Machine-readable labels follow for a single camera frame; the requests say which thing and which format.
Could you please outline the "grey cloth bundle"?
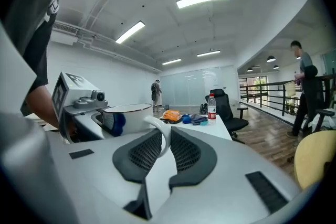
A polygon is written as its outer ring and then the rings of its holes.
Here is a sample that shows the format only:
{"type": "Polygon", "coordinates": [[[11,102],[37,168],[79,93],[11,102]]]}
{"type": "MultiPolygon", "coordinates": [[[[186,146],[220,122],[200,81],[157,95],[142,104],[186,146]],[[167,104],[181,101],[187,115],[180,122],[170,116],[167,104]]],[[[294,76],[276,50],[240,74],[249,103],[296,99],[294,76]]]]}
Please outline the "grey cloth bundle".
{"type": "Polygon", "coordinates": [[[203,121],[208,121],[208,118],[202,115],[196,115],[196,114],[191,115],[191,123],[193,125],[200,125],[200,123],[203,121]]]}

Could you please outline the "white ceiling air conditioner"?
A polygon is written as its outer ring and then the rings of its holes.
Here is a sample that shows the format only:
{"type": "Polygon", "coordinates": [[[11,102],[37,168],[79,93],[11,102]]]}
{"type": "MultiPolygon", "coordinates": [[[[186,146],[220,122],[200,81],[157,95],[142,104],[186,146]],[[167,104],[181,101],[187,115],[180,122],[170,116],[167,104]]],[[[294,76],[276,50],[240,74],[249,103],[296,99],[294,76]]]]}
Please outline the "white ceiling air conditioner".
{"type": "Polygon", "coordinates": [[[78,29],[59,22],[55,22],[52,28],[50,37],[52,42],[72,46],[78,41],[78,29]]]}

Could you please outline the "white clothes heap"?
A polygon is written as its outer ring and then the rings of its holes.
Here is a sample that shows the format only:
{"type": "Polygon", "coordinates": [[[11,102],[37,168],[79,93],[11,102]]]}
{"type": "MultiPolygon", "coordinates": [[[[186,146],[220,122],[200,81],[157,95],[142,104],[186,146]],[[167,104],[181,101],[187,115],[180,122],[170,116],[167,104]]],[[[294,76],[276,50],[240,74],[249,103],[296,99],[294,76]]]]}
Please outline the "white clothes heap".
{"type": "Polygon", "coordinates": [[[324,129],[336,130],[336,115],[334,111],[317,110],[314,120],[316,121],[313,127],[314,132],[324,129]]]}

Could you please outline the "person's black t-shirt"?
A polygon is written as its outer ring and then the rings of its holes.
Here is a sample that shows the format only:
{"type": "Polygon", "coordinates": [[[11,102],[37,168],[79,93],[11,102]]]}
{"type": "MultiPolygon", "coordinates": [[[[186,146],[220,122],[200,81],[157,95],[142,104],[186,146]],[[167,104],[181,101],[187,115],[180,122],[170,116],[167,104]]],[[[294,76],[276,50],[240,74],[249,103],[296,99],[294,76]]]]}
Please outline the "person's black t-shirt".
{"type": "MultiPolygon", "coordinates": [[[[59,0],[0,0],[0,21],[36,74],[28,94],[48,84],[46,52],[59,6],[59,0]]],[[[21,108],[23,113],[31,111],[25,100],[21,108]]]]}

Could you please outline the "black metal railing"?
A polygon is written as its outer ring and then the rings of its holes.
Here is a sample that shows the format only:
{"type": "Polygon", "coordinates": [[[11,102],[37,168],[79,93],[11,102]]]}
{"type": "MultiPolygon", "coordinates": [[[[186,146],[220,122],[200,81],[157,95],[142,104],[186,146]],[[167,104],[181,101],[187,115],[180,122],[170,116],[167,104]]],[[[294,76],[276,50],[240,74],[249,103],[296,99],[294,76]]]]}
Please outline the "black metal railing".
{"type": "Polygon", "coordinates": [[[301,86],[293,86],[291,81],[248,85],[247,79],[240,85],[240,98],[243,103],[253,103],[281,112],[281,116],[297,115],[301,86]]]}

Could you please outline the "clear water bottle red label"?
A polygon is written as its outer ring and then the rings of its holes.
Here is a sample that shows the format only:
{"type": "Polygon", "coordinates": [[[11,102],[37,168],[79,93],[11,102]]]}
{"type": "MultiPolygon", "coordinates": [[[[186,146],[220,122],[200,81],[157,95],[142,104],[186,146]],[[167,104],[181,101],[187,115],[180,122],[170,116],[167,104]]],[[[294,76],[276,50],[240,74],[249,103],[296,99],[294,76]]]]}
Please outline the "clear water bottle red label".
{"type": "Polygon", "coordinates": [[[217,105],[216,105],[216,100],[215,100],[213,93],[209,94],[209,98],[207,101],[207,114],[208,114],[209,124],[215,124],[216,115],[217,115],[217,105]]]}

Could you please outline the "orange cloth bag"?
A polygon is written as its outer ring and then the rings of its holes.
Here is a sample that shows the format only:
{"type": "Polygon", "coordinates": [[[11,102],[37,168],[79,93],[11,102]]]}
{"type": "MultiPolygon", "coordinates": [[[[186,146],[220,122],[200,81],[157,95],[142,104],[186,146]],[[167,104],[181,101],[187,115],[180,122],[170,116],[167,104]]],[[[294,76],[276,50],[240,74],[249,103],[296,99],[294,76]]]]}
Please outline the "orange cloth bag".
{"type": "Polygon", "coordinates": [[[182,121],[182,115],[179,111],[175,110],[166,110],[161,118],[164,122],[170,124],[180,123],[182,121]]]}

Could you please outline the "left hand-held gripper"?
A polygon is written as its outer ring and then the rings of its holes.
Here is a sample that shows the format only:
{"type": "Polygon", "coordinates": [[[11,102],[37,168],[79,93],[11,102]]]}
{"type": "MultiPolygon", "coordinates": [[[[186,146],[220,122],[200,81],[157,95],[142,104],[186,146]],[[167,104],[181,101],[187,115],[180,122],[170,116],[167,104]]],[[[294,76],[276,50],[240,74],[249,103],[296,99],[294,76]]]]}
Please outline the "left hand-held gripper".
{"type": "Polygon", "coordinates": [[[104,140],[102,110],[108,107],[105,92],[82,76],[61,72],[52,103],[59,131],[69,143],[104,140]]]}

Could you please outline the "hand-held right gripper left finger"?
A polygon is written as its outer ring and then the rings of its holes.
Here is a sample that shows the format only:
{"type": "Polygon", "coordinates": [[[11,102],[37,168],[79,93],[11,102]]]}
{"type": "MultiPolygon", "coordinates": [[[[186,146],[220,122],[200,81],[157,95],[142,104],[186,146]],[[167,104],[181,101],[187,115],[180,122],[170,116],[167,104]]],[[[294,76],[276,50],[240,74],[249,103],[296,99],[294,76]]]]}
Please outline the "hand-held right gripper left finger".
{"type": "Polygon", "coordinates": [[[156,157],[163,136],[157,129],[108,140],[64,144],[49,136],[57,172],[66,188],[79,221],[153,221],[148,175],[137,161],[156,157]]]}

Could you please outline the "frosted glass partition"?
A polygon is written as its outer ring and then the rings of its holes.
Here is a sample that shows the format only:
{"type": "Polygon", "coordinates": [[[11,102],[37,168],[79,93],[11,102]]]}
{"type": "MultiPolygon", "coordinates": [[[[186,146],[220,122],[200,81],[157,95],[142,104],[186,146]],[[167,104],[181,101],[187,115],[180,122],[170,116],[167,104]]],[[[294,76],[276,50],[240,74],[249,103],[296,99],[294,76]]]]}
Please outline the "frosted glass partition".
{"type": "Polygon", "coordinates": [[[162,104],[197,106],[205,102],[211,90],[222,89],[230,104],[239,101],[237,69],[233,66],[215,67],[161,76],[162,104]]]}

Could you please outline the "person's left forearm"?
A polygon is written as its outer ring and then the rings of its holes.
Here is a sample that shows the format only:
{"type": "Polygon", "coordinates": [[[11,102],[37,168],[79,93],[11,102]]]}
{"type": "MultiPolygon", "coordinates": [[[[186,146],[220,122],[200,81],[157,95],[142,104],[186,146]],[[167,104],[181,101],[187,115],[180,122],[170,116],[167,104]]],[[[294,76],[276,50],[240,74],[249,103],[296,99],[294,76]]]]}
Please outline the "person's left forearm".
{"type": "Polygon", "coordinates": [[[53,108],[52,97],[46,86],[39,86],[26,97],[26,103],[29,109],[40,119],[59,128],[58,120],[53,108]]]}

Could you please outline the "white ceramic mug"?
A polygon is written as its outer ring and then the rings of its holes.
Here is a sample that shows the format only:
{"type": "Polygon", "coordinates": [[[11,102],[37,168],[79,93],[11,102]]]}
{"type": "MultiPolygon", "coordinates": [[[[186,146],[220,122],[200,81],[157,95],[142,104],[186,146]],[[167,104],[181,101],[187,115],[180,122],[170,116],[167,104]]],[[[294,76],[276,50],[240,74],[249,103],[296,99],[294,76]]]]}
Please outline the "white ceramic mug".
{"type": "Polygon", "coordinates": [[[102,124],[114,136],[142,132],[151,126],[157,128],[165,139],[165,147],[161,149],[159,157],[162,157],[171,145],[171,134],[168,125],[153,116],[153,108],[150,104],[121,105],[106,108],[102,111],[102,124]]]}

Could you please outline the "long white table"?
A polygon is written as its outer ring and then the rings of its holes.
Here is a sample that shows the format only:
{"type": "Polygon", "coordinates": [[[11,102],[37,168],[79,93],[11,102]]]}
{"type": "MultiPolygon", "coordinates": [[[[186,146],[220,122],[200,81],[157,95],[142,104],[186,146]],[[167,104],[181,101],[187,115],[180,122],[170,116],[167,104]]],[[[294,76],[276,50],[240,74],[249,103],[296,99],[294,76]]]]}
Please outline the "long white table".
{"type": "MultiPolygon", "coordinates": [[[[181,127],[187,130],[203,132],[206,135],[231,140],[231,136],[225,127],[223,121],[217,116],[215,123],[206,125],[192,124],[168,124],[169,127],[181,127]]],[[[145,181],[147,187],[149,209],[152,215],[163,206],[171,195],[169,189],[169,179],[177,174],[175,159],[172,152],[168,151],[156,160],[151,171],[148,173],[145,181]]]]}

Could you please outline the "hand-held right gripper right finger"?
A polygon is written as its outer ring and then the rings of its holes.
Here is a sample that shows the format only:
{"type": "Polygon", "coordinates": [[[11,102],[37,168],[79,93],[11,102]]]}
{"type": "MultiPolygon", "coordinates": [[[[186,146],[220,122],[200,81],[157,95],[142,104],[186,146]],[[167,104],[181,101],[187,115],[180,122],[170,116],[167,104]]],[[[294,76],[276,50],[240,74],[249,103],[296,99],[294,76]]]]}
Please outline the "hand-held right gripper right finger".
{"type": "Polygon", "coordinates": [[[186,161],[156,224],[253,224],[300,194],[288,174],[247,145],[173,127],[171,150],[186,161]]]}

